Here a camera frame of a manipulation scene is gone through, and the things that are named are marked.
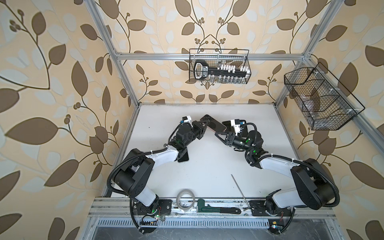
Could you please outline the black phone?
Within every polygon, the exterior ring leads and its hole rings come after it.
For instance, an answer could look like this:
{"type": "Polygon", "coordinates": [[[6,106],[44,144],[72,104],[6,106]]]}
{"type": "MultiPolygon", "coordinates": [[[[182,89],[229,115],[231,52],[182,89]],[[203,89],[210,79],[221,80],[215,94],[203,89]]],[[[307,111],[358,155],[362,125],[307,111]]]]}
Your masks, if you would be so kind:
{"type": "Polygon", "coordinates": [[[226,127],[225,132],[235,133],[235,120],[223,121],[222,124],[226,127]]]}
{"type": "Polygon", "coordinates": [[[187,161],[189,161],[188,149],[182,148],[179,150],[177,162],[182,163],[187,161]]]}

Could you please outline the black phone case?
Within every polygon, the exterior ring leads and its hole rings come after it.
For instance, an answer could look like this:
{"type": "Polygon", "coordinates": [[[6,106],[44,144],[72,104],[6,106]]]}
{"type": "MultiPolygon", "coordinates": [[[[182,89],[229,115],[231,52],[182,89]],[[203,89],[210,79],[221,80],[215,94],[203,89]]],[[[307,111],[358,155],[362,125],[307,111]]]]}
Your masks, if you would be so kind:
{"type": "Polygon", "coordinates": [[[246,126],[246,120],[240,120],[240,132],[239,136],[245,138],[248,136],[248,127],[246,126]]]}

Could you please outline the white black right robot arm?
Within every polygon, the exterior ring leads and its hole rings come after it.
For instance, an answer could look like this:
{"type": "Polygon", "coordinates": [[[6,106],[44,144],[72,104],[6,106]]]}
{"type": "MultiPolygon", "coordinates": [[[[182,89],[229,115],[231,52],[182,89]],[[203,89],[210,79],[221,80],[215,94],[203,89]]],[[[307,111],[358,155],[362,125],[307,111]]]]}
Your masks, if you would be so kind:
{"type": "Polygon", "coordinates": [[[338,187],[316,160],[301,161],[269,153],[263,149],[264,140],[254,123],[236,119],[229,121],[229,124],[214,121],[209,128],[223,144],[243,152],[251,167],[271,170],[294,181],[294,188],[270,193],[264,205],[259,207],[272,217],[279,215],[283,209],[290,209],[288,221],[283,226],[273,223],[269,228],[271,234],[282,235],[298,208],[319,210],[322,207],[333,208],[340,203],[338,187]]]}

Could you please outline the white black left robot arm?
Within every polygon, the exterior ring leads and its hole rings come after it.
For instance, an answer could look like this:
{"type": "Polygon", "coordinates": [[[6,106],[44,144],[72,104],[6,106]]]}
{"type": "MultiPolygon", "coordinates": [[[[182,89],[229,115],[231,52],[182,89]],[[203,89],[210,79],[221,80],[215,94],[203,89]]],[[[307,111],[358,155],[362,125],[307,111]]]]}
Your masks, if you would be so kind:
{"type": "Polygon", "coordinates": [[[187,162],[188,145],[203,138],[209,123],[207,119],[192,122],[189,116],[183,117],[162,149],[149,152],[132,149],[109,174],[108,190],[129,197],[130,216],[141,234],[147,231],[135,220],[133,202],[142,204],[147,212],[145,216],[161,212],[159,196],[147,187],[152,170],[170,162],[187,162]]]}

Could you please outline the thin metal rod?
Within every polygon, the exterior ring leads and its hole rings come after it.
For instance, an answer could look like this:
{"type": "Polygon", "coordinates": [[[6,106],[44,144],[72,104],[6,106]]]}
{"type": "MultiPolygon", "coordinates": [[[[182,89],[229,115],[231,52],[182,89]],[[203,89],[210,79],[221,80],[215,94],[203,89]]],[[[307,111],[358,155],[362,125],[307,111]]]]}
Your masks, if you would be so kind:
{"type": "Polygon", "coordinates": [[[243,194],[243,192],[242,192],[240,186],[238,185],[238,183],[237,183],[235,177],[234,177],[232,174],[231,174],[231,177],[232,177],[232,179],[233,179],[235,185],[237,186],[237,188],[238,188],[238,190],[239,190],[241,196],[243,197],[244,202],[245,202],[246,205],[247,205],[247,207],[244,208],[244,211],[246,211],[246,210],[250,210],[250,209],[251,209],[251,206],[250,206],[249,201],[247,201],[246,197],[244,196],[244,194],[243,194]]]}

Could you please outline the black socket set holder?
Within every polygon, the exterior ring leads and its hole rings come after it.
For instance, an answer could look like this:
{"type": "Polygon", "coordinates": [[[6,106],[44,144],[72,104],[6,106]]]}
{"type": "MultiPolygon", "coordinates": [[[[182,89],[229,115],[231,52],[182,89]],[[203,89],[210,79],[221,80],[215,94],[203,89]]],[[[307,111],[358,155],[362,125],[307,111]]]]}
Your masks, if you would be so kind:
{"type": "Polygon", "coordinates": [[[192,68],[193,76],[199,81],[211,82],[243,82],[251,77],[251,70],[248,66],[235,66],[224,65],[217,63],[217,65],[210,66],[204,60],[197,60],[192,68]]]}

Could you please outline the clear tape roll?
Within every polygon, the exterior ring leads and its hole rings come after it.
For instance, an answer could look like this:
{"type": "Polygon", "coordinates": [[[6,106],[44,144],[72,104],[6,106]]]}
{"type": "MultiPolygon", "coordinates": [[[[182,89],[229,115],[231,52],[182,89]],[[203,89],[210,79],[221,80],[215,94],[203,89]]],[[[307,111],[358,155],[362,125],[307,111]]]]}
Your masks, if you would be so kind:
{"type": "Polygon", "coordinates": [[[181,190],[176,198],[176,206],[184,213],[190,212],[194,208],[195,202],[195,195],[189,189],[181,190]]]}

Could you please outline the green black pipe wrench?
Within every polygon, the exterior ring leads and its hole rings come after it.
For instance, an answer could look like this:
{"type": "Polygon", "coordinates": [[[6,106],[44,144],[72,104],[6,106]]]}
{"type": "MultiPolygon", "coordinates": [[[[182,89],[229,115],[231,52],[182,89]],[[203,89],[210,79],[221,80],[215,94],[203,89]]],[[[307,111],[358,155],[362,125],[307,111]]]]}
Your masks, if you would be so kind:
{"type": "Polygon", "coordinates": [[[242,213],[242,211],[238,208],[212,207],[210,205],[206,205],[206,202],[204,199],[198,199],[197,212],[198,213],[234,214],[234,215],[240,215],[242,213]]]}

